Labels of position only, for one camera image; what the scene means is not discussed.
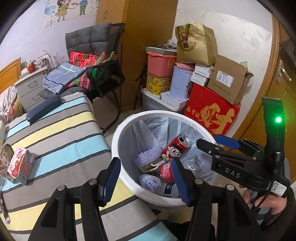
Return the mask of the person's right hand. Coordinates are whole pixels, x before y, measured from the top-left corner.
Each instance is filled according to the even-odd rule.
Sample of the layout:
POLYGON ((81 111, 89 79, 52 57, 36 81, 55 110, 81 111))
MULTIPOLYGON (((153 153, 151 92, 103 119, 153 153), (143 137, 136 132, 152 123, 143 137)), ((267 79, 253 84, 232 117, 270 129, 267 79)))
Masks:
MULTIPOLYGON (((243 193, 243 199, 247 205, 250 205, 250 193, 246 189, 243 193)), ((287 205, 287 198, 279 197, 275 194, 269 194, 265 201, 261 204, 261 208, 270 208, 271 215, 281 213, 287 205)))

